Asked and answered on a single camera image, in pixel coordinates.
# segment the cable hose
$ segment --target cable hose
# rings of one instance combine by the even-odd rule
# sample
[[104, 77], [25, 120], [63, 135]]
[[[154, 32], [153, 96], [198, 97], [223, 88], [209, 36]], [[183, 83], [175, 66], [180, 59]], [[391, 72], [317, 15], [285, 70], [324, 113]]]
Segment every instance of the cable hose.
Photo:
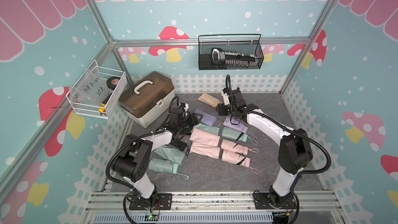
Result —
[[149, 136], [152, 136], [152, 135], [161, 134], [161, 133], [163, 133], [165, 131], [166, 130], [160, 130], [160, 131], [157, 131], [157, 132], [151, 132], [151, 133], [140, 135], [138, 137], [132, 138], [132, 140], [128, 141], [126, 144], [124, 144], [122, 147], [120, 147], [117, 150], [117, 152], [115, 152], [115, 154], [111, 157], [111, 159], [109, 159], [109, 162], [108, 162], [108, 164], [106, 166], [106, 169], [105, 169], [106, 178], [109, 179], [112, 182], [120, 183], [120, 184], [122, 184], [124, 186], [127, 186], [127, 187], [129, 187], [131, 189], [134, 189], [134, 186], [132, 186], [130, 183], [111, 177], [111, 174], [109, 173], [109, 171], [111, 169], [113, 161], [117, 158], [117, 156], [120, 154], [120, 152], [122, 152], [122, 150], [124, 150], [125, 148], [129, 147], [135, 141], [137, 141], [137, 140], [139, 140], [141, 138], [144, 138], [144, 137], [149, 137]]
[[318, 148], [325, 154], [325, 157], [326, 157], [326, 165], [325, 165], [323, 168], [321, 168], [321, 169], [316, 169], [316, 170], [303, 170], [303, 171], [301, 171], [301, 172], [299, 172], [299, 173], [297, 174], [299, 177], [301, 177], [301, 175], [303, 175], [303, 174], [319, 174], [319, 173], [322, 173], [322, 172], [327, 171], [327, 170], [330, 168], [330, 165], [331, 165], [331, 157], [330, 157], [328, 151], [327, 151], [323, 146], [321, 146], [320, 144], [318, 144], [317, 142], [315, 142], [314, 140], [312, 140], [312, 139], [309, 138], [309, 137], [306, 137], [306, 136], [304, 136], [304, 135], [301, 135], [301, 134], [298, 133], [298, 132], [295, 132], [295, 131], [293, 131], [293, 130], [290, 130], [290, 129], [287, 128], [286, 126], [282, 125], [281, 123], [279, 123], [278, 121], [274, 120], [273, 118], [271, 118], [270, 116], [268, 116], [268, 115], [266, 115], [266, 114], [264, 114], [264, 113], [255, 112], [255, 111], [249, 111], [249, 112], [244, 112], [244, 113], [242, 113], [238, 118], [241, 119], [242, 116], [244, 116], [244, 115], [246, 115], [246, 114], [249, 114], [249, 113], [253, 113], [253, 114], [259, 115], [259, 116], [261, 116], [261, 117], [263, 117], [263, 118], [266, 118], [266, 119], [270, 120], [271, 122], [273, 122], [274, 124], [276, 124], [277, 126], [279, 126], [279, 127], [280, 127], [282, 130], [284, 130], [285, 132], [288, 132], [288, 133], [290, 133], [290, 134], [296, 135], [296, 136], [298, 136], [298, 137], [300, 137], [300, 138], [302, 138], [302, 139], [305, 139], [305, 140], [309, 141], [310, 143], [312, 143], [313, 145], [315, 145], [316, 147], [318, 147]]
[[296, 205], [296, 213], [295, 213], [295, 216], [293, 217], [292, 221], [289, 222], [288, 224], [293, 224], [296, 221], [297, 217], [299, 216], [299, 211], [300, 211], [299, 198], [297, 197], [297, 195], [294, 191], [292, 191], [292, 193], [293, 193], [294, 197], [296, 198], [296, 204], [297, 204]]

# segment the floor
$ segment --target floor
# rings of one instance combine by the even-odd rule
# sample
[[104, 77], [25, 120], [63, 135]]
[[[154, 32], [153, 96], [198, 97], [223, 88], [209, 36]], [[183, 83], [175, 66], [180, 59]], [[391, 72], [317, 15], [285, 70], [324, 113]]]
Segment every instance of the floor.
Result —
[[[216, 109], [198, 101], [197, 98], [201, 94], [178, 94], [180, 102], [188, 103], [188, 111], [193, 112], [196, 108], [201, 109], [209, 114], [217, 117], [215, 127], [222, 127], [224, 117], [217, 115]], [[211, 94], [213, 97], [222, 99], [220, 93]], [[246, 104], [253, 103], [263, 112], [277, 121], [293, 127], [293, 121], [287, 111], [287, 108], [278, 93], [247, 93], [243, 94]], [[141, 135], [148, 133], [158, 127], [167, 116], [164, 112], [149, 127], [143, 128], [134, 123], [131, 133]], [[258, 145], [252, 145], [249, 141], [246, 146], [249, 148], [258, 148], [258, 153], [250, 152], [250, 166], [261, 171], [259, 175], [254, 174], [250, 168], [230, 164], [221, 159], [213, 159], [211, 157], [190, 153], [185, 157], [178, 172], [189, 175], [189, 180], [184, 179], [180, 175], [170, 173], [158, 173], [147, 170], [148, 177], [153, 184], [156, 185], [158, 191], [268, 191], [269, 187], [275, 181], [279, 171], [278, 151], [279, 147], [276, 143], [256, 127], [249, 126], [249, 133], [257, 136]], [[184, 137], [182, 141], [189, 146], [191, 141], [189, 137]], [[152, 152], [151, 157], [158, 157]], [[306, 169], [313, 169], [309, 164]], [[303, 175], [295, 187], [296, 191], [322, 190], [322, 186], [316, 175]], [[125, 192], [129, 188], [121, 184], [114, 183], [111, 188], [112, 192]]]

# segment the lavender folded umbrella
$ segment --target lavender folded umbrella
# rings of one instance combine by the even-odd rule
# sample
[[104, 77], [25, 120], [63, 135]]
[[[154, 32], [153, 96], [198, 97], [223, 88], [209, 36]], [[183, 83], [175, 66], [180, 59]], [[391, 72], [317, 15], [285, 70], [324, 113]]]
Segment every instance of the lavender folded umbrella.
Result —
[[199, 110], [197, 108], [196, 108], [196, 110], [193, 113], [202, 115], [203, 117], [200, 120], [200, 122], [202, 122], [202, 123], [204, 123], [204, 124], [206, 124], [208, 126], [211, 126], [211, 127], [214, 125], [214, 123], [217, 120], [216, 116], [208, 114], [207, 112], [203, 112], [202, 110]]

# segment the box handle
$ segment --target box handle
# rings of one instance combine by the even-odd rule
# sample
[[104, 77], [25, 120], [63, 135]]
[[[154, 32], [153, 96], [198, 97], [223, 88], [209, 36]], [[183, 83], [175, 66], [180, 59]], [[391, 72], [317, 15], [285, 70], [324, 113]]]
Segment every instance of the box handle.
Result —
[[135, 94], [140, 94], [140, 92], [138, 92], [138, 89], [140, 89], [141, 87], [143, 87], [145, 84], [153, 84], [153, 82], [151, 82], [151, 81], [143, 81], [143, 82], [141, 82], [140, 84], [138, 84], [138, 86], [136, 86], [135, 88], [134, 88], [134, 92], [135, 92]]

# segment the mushroom wall decal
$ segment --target mushroom wall decal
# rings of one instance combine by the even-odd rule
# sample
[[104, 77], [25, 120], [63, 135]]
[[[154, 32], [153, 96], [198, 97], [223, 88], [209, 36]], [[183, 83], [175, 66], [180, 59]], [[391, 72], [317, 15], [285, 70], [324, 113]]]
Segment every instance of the mushroom wall decal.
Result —
[[[157, 39], [169, 40], [169, 39], [189, 39], [188, 35], [185, 34], [182, 30], [167, 26], [162, 32], [159, 34]], [[149, 54], [153, 56], [158, 56], [167, 53], [166, 61], [168, 62], [179, 62], [181, 61], [181, 55], [178, 52], [179, 48], [193, 50], [193, 46], [164, 46], [164, 47], [150, 47]]]
[[[57, 107], [58, 103], [65, 97], [67, 92], [68, 87], [55, 87], [44, 92], [40, 96], [39, 111], [41, 120], [38, 121], [38, 125], [41, 125], [50, 116], [53, 109]], [[69, 131], [75, 140], [78, 139], [85, 124], [86, 119], [78, 116], [71, 109], [44, 145], [47, 156], [53, 157], [61, 151], [66, 131]]]
[[384, 155], [380, 159], [383, 169], [398, 181], [398, 157]]
[[122, 56], [123, 61], [127, 61], [128, 57], [130, 63], [140, 62], [140, 59], [138, 59], [137, 54], [140, 55], [147, 54], [142, 47], [120, 47], [118, 51]]
[[[287, 54], [289, 56], [298, 55], [301, 52], [303, 46], [304, 46], [303, 44], [296, 44], [287, 51]], [[310, 52], [304, 58], [304, 61], [302, 62], [301, 66], [303, 68], [308, 69], [310, 67], [310, 61], [312, 57], [315, 58], [316, 64], [318, 66], [321, 66], [325, 60], [326, 49], [327, 49], [326, 32], [324, 30], [321, 30], [319, 36], [316, 38], [314, 44], [312, 45]]]
[[263, 45], [262, 48], [264, 54], [264, 62], [272, 61], [272, 54], [283, 54], [285, 48], [281, 44], [267, 44]]
[[377, 152], [386, 139], [386, 129], [381, 118], [377, 115], [361, 112], [344, 112], [342, 124], [350, 124], [353, 127], [346, 130], [346, 135], [353, 143], [358, 143], [366, 137], [372, 150]]
[[37, 178], [47, 168], [47, 162], [34, 162], [1, 206], [3, 224], [19, 224], [25, 215], [26, 204], [39, 207], [50, 189], [48, 183], [37, 184]]

